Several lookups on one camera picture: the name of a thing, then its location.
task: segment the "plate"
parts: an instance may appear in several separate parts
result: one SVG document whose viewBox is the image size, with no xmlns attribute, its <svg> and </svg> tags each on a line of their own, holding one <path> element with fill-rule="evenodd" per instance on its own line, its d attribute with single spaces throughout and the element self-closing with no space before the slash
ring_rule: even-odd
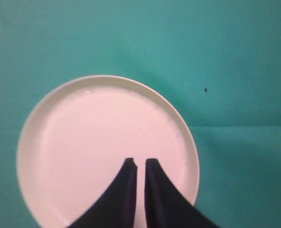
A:
<svg viewBox="0 0 281 228">
<path fill-rule="evenodd" d="M 65 228 L 104 192 L 123 161 L 138 166 L 135 227 L 145 228 L 145 160 L 157 158 L 194 204 L 199 161 L 176 109 L 153 89 L 118 76 L 86 76 L 48 93 L 24 123 L 19 187 L 43 228 Z"/>
</svg>

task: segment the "teal background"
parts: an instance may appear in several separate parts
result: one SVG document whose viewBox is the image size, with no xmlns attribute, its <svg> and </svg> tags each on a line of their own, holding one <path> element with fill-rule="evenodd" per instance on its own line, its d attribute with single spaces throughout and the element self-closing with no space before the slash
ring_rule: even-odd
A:
<svg viewBox="0 0 281 228">
<path fill-rule="evenodd" d="M 38 227 L 16 177 L 28 113 L 94 74 L 177 108 L 199 153 L 202 213 L 281 228 L 281 0 L 0 0 L 0 228 Z"/>
</svg>

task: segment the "teal fabric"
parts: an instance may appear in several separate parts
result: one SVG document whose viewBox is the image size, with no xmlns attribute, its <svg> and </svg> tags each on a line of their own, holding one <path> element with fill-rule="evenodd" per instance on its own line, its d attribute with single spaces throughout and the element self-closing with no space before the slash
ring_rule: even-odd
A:
<svg viewBox="0 0 281 228">
<path fill-rule="evenodd" d="M 0 0 L 0 228 L 38 227 L 15 166 L 28 113 L 94 74 L 140 81 L 181 113 L 200 211 L 281 228 L 281 0 Z"/>
</svg>

